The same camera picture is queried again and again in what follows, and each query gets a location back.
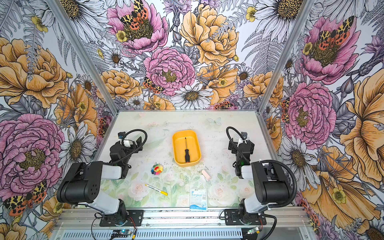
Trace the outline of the black handled screwdriver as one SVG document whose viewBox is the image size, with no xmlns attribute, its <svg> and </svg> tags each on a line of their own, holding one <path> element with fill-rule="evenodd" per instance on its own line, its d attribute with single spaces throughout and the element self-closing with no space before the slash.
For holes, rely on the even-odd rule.
<svg viewBox="0 0 384 240">
<path fill-rule="evenodd" d="M 185 144 L 186 144 L 186 149 L 185 149 L 185 162 L 189 163 L 190 162 L 190 151 L 188 149 L 188 142 L 187 138 L 185 138 Z"/>
</svg>

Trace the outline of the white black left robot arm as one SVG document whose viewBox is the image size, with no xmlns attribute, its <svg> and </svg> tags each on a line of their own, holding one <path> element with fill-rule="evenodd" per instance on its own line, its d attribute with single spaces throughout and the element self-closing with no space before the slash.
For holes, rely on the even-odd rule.
<svg viewBox="0 0 384 240">
<path fill-rule="evenodd" d="M 102 226 L 133 225 L 134 218 L 121 199 L 109 196 L 101 190 L 102 180 L 124 180 L 131 169 L 131 155 L 143 149 L 142 137 L 135 141 L 116 142 L 110 148 L 110 162 L 95 161 L 89 164 L 74 163 L 57 190 L 60 203 L 83 205 L 102 215 Z"/>
</svg>

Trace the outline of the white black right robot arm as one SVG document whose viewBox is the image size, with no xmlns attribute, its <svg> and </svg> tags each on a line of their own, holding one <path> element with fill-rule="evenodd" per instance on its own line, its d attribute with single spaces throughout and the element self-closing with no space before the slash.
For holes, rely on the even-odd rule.
<svg viewBox="0 0 384 240">
<path fill-rule="evenodd" d="M 237 210 L 224 211 L 228 226 L 265 224 L 262 213 L 274 204 L 287 202 L 292 196 L 293 190 L 281 165 L 271 161 L 247 162 L 254 146 L 247 139 L 235 142 L 230 138 L 228 150 L 236 156 L 235 174 L 239 179 L 252 180 L 255 192 L 241 199 Z"/>
</svg>

